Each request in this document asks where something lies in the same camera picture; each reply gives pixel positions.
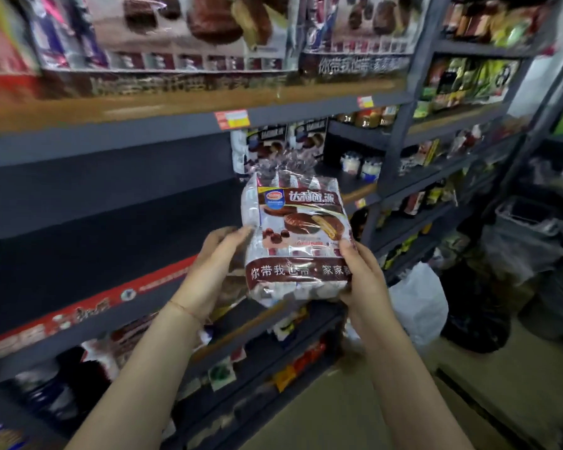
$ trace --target hand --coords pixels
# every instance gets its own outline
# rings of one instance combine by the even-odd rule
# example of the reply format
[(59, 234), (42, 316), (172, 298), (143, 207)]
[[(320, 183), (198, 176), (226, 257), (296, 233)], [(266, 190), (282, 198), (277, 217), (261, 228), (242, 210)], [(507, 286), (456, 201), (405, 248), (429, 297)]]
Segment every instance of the hand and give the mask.
[(396, 317), (377, 259), (367, 247), (359, 242), (355, 244), (357, 249), (350, 241), (340, 240), (340, 253), (353, 273), (351, 291), (341, 293), (340, 298), (348, 305), (353, 327), (362, 336), (365, 320), (375, 327), (380, 324), (379, 319), (395, 320)]
[(204, 322), (215, 307), (236, 249), (252, 230), (250, 226), (239, 230), (236, 227), (222, 227), (211, 232), (171, 300)]

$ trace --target person's right hand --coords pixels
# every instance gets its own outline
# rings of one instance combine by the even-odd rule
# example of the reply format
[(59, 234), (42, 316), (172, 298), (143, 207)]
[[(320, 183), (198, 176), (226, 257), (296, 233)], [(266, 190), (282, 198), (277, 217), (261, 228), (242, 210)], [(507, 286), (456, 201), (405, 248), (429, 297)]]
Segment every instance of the person's right hand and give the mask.
[(348, 305), (353, 326), (361, 334), (365, 321), (376, 325), (382, 324), (380, 320), (394, 321), (396, 317), (377, 259), (367, 247), (359, 242), (355, 244), (357, 249), (350, 241), (340, 240), (340, 253), (353, 273), (351, 291), (340, 294), (340, 298)]

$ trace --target forearm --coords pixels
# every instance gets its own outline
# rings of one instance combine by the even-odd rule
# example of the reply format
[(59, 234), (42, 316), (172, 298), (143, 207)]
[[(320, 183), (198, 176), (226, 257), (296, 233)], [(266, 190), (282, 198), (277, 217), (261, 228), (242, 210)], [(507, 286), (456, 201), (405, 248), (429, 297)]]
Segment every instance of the forearm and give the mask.
[(371, 321), (363, 322), (361, 337), (395, 446), (473, 450), (396, 318), (386, 315), (375, 326), (368, 324)]
[(166, 305), (67, 450), (158, 448), (199, 329), (195, 318)]

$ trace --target brown label band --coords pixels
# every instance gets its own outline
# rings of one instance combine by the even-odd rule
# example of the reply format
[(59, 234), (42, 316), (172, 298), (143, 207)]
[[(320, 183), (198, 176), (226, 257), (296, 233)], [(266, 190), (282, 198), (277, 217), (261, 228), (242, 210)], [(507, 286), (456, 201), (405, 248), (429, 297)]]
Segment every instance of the brown label band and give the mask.
[(352, 273), (341, 257), (263, 257), (246, 266), (248, 288), (257, 283), (350, 281)]

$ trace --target bracelet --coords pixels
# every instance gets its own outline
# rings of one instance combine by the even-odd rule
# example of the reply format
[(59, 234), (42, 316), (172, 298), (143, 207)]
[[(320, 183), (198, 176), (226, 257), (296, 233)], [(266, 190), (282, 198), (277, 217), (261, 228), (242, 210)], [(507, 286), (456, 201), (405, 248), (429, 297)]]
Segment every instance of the bracelet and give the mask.
[(179, 303), (174, 302), (172, 300), (169, 300), (167, 302), (167, 304), (173, 305), (178, 310), (181, 310), (182, 312), (186, 313), (187, 315), (193, 317), (196, 320), (196, 322), (198, 322), (198, 324), (200, 324), (201, 327), (204, 326), (203, 321), (198, 316), (196, 316), (192, 311), (188, 310), (188, 308), (186, 308), (185, 306), (180, 305)]

